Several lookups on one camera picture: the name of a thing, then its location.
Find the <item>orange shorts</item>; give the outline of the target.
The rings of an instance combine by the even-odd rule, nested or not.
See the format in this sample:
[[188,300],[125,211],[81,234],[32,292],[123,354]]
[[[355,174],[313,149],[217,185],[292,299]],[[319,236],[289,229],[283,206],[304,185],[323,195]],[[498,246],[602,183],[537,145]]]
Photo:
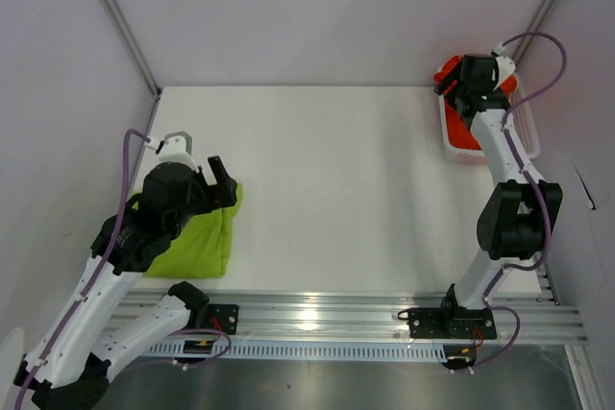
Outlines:
[[488,109],[508,110],[510,95],[517,89],[516,64],[506,56],[457,55],[434,74],[433,91],[443,98],[445,126],[451,145],[477,151],[471,135],[474,116]]

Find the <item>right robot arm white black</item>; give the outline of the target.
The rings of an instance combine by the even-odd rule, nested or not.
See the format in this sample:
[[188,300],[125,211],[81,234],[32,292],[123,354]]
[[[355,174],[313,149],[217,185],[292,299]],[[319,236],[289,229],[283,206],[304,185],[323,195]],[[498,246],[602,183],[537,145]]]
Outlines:
[[464,55],[448,60],[434,78],[435,93],[478,142],[494,184],[477,221],[480,249],[440,304],[440,328],[454,337],[494,325],[495,289],[511,272],[544,263],[563,200],[561,186],[545,181],[516,132],[504,89],[514,72],[506,56]]

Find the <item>lime green shorts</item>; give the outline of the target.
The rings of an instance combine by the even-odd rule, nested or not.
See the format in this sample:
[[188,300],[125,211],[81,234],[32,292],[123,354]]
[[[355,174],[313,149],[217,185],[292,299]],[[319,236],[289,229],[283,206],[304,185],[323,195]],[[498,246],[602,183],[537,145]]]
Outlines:
[[226,275],[234,241],[234,218],[244,196],[241,182],[236,195],[235,205],[191,218],[171,247],[153,261],[145,277],[211,279]]

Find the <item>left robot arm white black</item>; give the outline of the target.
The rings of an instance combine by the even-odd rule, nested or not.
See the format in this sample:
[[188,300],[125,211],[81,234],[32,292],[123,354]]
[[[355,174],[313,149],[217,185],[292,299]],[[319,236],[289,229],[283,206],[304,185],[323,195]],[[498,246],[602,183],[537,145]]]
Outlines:
[[148,313],[112,334],[103,332],[116,307],[167,252],[189,221],[237,202],[237,183],[220,157],[209,157],[215,183],[200,167],[160,162],[139,193],[124,193],[90,249],[78,285],[59,318],[16,371],[14,406],[29,398],[39,409],[91,409],[114,379],[163,338],[218,334],[209,296],[193,284],[173,284]]

